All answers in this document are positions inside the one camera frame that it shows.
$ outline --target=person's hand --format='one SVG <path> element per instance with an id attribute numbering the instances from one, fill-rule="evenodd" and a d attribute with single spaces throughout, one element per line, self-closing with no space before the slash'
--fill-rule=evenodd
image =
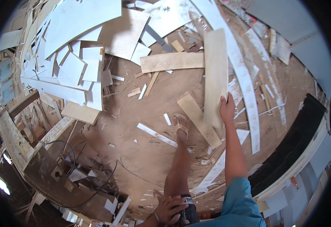
<path id="1" fill-rule="evenodd" d="M 186 199 L 182 199 L 180 195 L 177 197 L 170 196 L 163 198 L 155 210 L 155 214 L 159 221 L 167 225 L 176 223 L 181 215 L 175 214 L 188 207 L 188 204 L 181 205 L 184 201 L 186 201 Z"/>
<path id="2" fill-rule="evenodd" d="M 235 103 L 232 94 L 229 92 L 227 95 L 227 102 L 224 96 L 221 96 L 220 116 L 225 123 L 233 124 L 233 116 L 235 114 Z"/>

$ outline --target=flip-flop sandal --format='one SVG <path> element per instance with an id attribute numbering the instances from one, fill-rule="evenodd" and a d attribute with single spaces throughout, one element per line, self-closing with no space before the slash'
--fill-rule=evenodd
<path id="1" fill-rule="evenodd" d="M 187 135 L 187 138 L 186 139 L 188 139 L 188 129 L 185 126 L 183 126 L 182 124 L 180 124 L 179 121 L 178 121 L 178 117 L 182 117 L 182 118 L 184 118 L 186 120 L 187 120 L 187 117 L 185 115 L 183 115 L 183 114 L 180 114 L 180 113 L 174 113 L 172 115 L 172 118 L 173 118 L 173 116 L 176 116 L 177 117 L 177 124 L 175 126 L 176 127 L 176 133 L 177 133 L 178 129 L 181 129 L 181 130 L 183 130 L 186 133 L 186 135 Z"/>

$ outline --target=foot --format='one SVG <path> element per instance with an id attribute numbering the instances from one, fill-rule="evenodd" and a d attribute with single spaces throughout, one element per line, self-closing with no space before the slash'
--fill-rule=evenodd
<path id="1" fill-rule="evenodd" d="M 188 128 L 188 121 L 187 119 L 184 119 L 183 117 L 178 117 L 178 122 L 183 125 L 184 127 Z M 172 123 L 173 125 L 177 125 L 177 117 L 173 116 L 172 117 Z M 177 142 L 183 142 L 185 143 L 187 140 L 187 134 L 185 131 L 182 129 L 178 129 L 177 132 Z"/>

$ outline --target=toe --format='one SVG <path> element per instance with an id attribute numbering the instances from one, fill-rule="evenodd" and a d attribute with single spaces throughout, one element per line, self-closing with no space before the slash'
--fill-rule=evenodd
<path id="1" fill-rule="evenodd" d="M 177 125 L 177 117 L 176 116 L 172 117 L 172 123 L 173 123 L 173 125 Z"/>

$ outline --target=wood scrap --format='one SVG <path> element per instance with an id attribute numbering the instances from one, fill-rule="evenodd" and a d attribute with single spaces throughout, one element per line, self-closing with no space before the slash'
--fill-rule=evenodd
<path id="1" fill-rule="evenodd" d="M 117 79 L 117 80 L 120 80 L 120 81 L 124 81 L 124 80 L 125 80 L 124 77 L 120 77 L 120 76 L 117 76 L 117 75 L 111 75 L 111 77 L 112 77 L 113 79 Z"/>
<path id="2" fill-rule="evenodd" d="M 61 113 L 63 116 L 94 125 L 100 111 L 87 106 L 80 106 L 75 102 L 68 102 Z"/>
<path id="3" fill-rule="evenodd" d="M 150 135 L 162 140 L 163 142 L 168 143 L 169 145 L 172 145 L 173 147 L 177 148 L 177 142 L 169 139 L 168 137 L 165 137 L 164 135 L 156 132 L 154 129 L 150 128 L 149 126 L 147 126 L 146 124 L 140 122 L 137 126 L 137 128 L 145 131 L 146 133 L 149 133 Z"/>
<path id="4" fill-rule="evenodd" d="M 177 103 L 212 148 L 216 148 L 221 145 L 221 141 L 212 126 L 207 125 L 203 121 L 203 112 L 189 92 L 186 92 L 179 97 L 177 99 Z"/>
<path id="5" fill-rule="evenodd" d="M 136 88 L 128 94 L 128 97 L 132 97 L 132 96 L 140 94 L 140 93 L 141 93 L 141 88 Z"/>
<path id="6" fill-rule="evenodd" d="M 143 95 L 144 95 L 144 93 L 145 93 L 145 89 L 147 89 L 147 84 L 144 84 L 143 89 L 141 90 L 141 94 L 139 95 L 138 100 L 140 100 L 140 99 L 143 98 Z"/>
<path id="7" fill-rule="evenodd" d="M 203 53 L 167 53 L 141 57 L 143 73 L 169 69 L 204 68 Z"/>
<path id="8" fill-rule="evenodd" d="M 140 73 L 136 74 L 135 77 L 138 78 L 138 77 L 141 77 L 142 75 L 144 75 L 144 73 L 140 72 Z"/>
<path id="9" fill-rule="evenodd" d="M 175 40 L 174 42 L 172 42 L 172 46 L 174 47 L 174 49 L 176 49 L 177 52 L 182 52 L 182 51 L 184 51 L 184 48 L 183 48 L 182 45 L 178 42 L 178 40 Z"/>
<path id="10" fill-rule="evenodd" d="M 114 95 L 114 94 L 117 94 L 117 93 L 119 93 L 119 92 L 117 91 L 117 92 L 114 92 L 114 93 L 111 93 L 111 94 L 106 94 L 106 95 L 104 95 L 104 96 L 102 96 L 102 97 L 103 97 L 103 98 L 110 97 L 110 96 L 112 96 L 112 95 Z"/>
<path id="11" fill-rule="evenodd" d="M 146 92 L 144 94 L 145 97 L 147 97 L 149 95 L 150 90 L 152 89 L 152 87 L 153 87 L 153 85 L 155 83 L 155 80 L 157 79 L 158 75 L 159 75 L 159 71 L 157 71 L 157 72 L 154 73 L 154 75 L 152 77 L 152 80 L 150 81 L 149 87 L 147 88 L 147 90 L 146 90 Z"/>
<path id="12" fill-rule="evenodd" d="M 261 91 L 264 94 L 265 104 L 267 105 L 267 110 L 270 110 L 270 103 L 268 98 L 268 91 L 265 88 L 264 84 L 260 85 Z"/>
<path id="13" fill-rule="evenodd" d="M 58 116 L 58 119 L 61 120 L 62 119 L 62 115 L 61 115 L 61 112 L 59 111 L 58 103 L 56 101 L 54 101 L 54 100 L 52 101 L 52 103 L 53 103 L 53 108 L 56 111 L 56 114 Z"/>

